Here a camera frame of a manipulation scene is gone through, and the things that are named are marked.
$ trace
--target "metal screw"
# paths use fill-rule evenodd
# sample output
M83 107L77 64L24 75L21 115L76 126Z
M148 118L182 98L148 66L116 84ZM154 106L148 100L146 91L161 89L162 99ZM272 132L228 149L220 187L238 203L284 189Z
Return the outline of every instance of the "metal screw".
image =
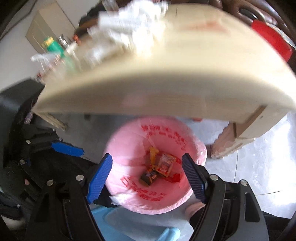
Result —
M77 181L82 181L84 179L84 176L83 175L77 175L76 176L76 180Z
M241 180L241 184L243 185L243 186L247 186L248 185L248 182L246 181L246 180Z
M215 174L210 175L210 179L212 179L213 181L217 181L218 180L218 176Z
M48 181L46 182L46 185L51 186L53 183L54 183L53 180L48 180Z

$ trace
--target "black pants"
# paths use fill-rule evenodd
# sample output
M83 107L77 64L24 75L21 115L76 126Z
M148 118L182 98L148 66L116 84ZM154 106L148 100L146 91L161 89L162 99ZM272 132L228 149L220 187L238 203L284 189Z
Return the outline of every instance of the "black pants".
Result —
M223 212L223 210L222 210L220 222L225 222L227 219L227 212ZM204 211L204 207L202 209L200 209L196 214L194 214L190 218L189 223L193 228L196 227L196 225L198 224L203 211ZM268 229L269 241L275 241L280 236L280 234L283 232L285 227L287 227L290 219L276 217L276 216L271 215L266 212L263 212L263 215L264 215L266 226ZM224 230L224 226L219 225L217 228L217 231L216 231L216 234L217 234L216 236L220 237L221 234L223 233L223 230Z

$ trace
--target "gray tile floor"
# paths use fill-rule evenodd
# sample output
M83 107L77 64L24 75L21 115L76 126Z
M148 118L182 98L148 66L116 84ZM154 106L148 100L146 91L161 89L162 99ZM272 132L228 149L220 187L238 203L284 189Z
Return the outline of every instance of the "gray tile floor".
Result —
M85 120L83 115L59 115L58 118L69 126L66 132L57 131L63 140L82 147L85 156L97 162L100 161L105 143L111 134L134 116L92 115L90 120ZM205 144L213 143L228 124L216 120L203 120L200 123L183 118L180 120L185 122ZM296 147L296 115L289 113L253 143L223 159L209 158L205 166L209 173L219 175L224 181L238 182L240 179L246 179L263 211L291 218L296 210L294 147ZM194 197L191 197L181 207L161 215L141 215L125 209L118 212L145 225L173 224L181 230L179 240L188 240L192 228L184 219L184 210L193 202Z

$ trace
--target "light wood surface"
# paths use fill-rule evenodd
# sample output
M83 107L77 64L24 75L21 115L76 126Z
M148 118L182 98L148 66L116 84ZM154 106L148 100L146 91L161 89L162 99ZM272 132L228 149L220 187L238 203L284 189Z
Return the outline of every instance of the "light wood surface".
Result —
M293 71L249 26L201 4L170 5L166 21L150 55L127 54L73 77L47 80L33 111L229 120L235 124L224 133L233 131L231 144L226 148L228 135L222 134L213 145L213 157L221 157L241 146L238 138L249 143L296 109ZM263 120L258 111L266 112Z

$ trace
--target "pink trash bag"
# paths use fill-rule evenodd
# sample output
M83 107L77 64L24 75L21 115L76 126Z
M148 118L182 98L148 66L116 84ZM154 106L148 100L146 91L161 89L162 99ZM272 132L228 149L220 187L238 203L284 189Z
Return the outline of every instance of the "pink trash bag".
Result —
M180 161L173 164L170 176L179 173L180 182L158 178L149 187L139 183L147 170L147 153L153 146L182 159L189 153L195 163L205 164L207 150L192 130L175 118L143 117L117 130L107 143L105 153L113 157L106 187L118 203L133 212L160 214L169 212L193 194Z

